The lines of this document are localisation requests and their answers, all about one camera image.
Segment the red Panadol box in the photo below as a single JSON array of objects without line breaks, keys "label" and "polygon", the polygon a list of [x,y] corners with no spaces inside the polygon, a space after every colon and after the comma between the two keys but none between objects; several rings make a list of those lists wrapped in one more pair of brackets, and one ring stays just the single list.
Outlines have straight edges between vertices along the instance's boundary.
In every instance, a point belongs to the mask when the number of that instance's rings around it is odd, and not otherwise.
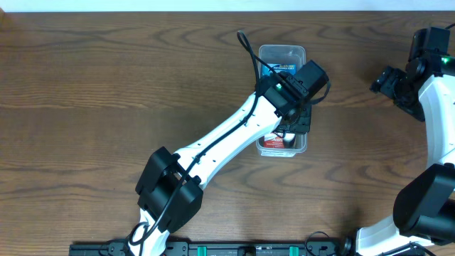
[{"label": "red Panadol box", "polygon": [[294,146],[295,139],[295,134],[271,133],[264,136],[263,147],[269,149],[290,149]]}]

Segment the blue Kool Fever box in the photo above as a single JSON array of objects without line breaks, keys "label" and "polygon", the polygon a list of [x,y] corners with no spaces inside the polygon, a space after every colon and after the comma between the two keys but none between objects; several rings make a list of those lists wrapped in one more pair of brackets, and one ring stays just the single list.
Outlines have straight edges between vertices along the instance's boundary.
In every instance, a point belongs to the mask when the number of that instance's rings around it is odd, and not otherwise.
[{"label": "blue Kool Fever box", "polygon": [[273,68],[277,73],[286,72],[292,75],[296,73],[296,64],[268,63],[267,66],[261,65],[260,76],[272,74],[269,67]]}]

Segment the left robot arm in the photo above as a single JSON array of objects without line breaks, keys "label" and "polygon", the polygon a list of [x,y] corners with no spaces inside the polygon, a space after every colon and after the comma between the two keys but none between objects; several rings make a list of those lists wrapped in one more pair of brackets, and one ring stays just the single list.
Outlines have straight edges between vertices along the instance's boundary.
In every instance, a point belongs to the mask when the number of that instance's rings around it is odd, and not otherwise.
[{"label": "left robot arm", "polygon": [[310,60],[295,73],[263,75],[241,108],[198,141],[150,157],[136,185],[140,221],[128,240],[132,255],[160,255],[171,233],[200,209],[203,191],[226,163],[257,139],[277,132],[305,134],[302,119],[314,96],[329,86],[326,72]]}]

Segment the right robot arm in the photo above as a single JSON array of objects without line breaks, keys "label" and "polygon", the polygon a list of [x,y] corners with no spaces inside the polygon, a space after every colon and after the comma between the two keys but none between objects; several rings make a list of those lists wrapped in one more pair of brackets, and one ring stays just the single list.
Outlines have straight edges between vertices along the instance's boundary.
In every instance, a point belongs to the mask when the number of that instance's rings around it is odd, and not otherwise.
[{"label": "right robot arm", "polygon": [[387,66],[372,83],[426,125],[427,167],[398,194],[392,215],[359,228],[345,255],[430,255],[454,243],[454,57],[451,26],[416,31],[404,70]]}]

